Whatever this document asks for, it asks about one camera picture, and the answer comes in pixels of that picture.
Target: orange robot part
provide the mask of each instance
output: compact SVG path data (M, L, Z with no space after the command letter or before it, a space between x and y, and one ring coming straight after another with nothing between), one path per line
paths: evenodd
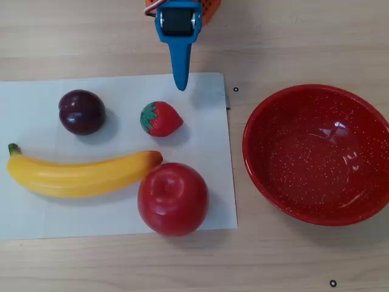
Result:
M150 6L156 0L145 0L146 7ZM192 0L202 3L202 25L206 25L215 14L221 4L221 0Z

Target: dark purple plum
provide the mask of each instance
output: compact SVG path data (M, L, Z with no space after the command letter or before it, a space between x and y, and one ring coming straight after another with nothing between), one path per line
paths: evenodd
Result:
M104 103L90 91L73 90L62 97L58 107L62 125L73 134L89 135L104 124Z

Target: banana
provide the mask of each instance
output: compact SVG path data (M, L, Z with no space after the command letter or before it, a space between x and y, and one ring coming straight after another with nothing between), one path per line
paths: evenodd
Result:
M59 164L40 161L8 146L7 170L21 186L57 198L86 198L122 189L146 177L162 163L158 151L145 151L121 158L88 164Z

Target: table surface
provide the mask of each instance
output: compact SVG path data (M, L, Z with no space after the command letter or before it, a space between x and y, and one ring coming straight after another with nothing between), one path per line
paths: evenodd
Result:
M142 0L0 7L0 80L171 72ZM193 47L191 70L225 76L239 228L1 242L1 290L315 292L336 280L336 291L388 291L388 208L344 228L297 221L258 193L241 151L256 105L301 83L352 91L388 119L388 11L387 0L223 0Z

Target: strawberry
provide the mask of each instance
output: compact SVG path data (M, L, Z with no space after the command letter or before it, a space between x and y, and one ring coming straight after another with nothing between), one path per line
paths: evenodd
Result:
M182 126L184 121L166 102L152 102L140 114L140 124L154 137L166 137Z

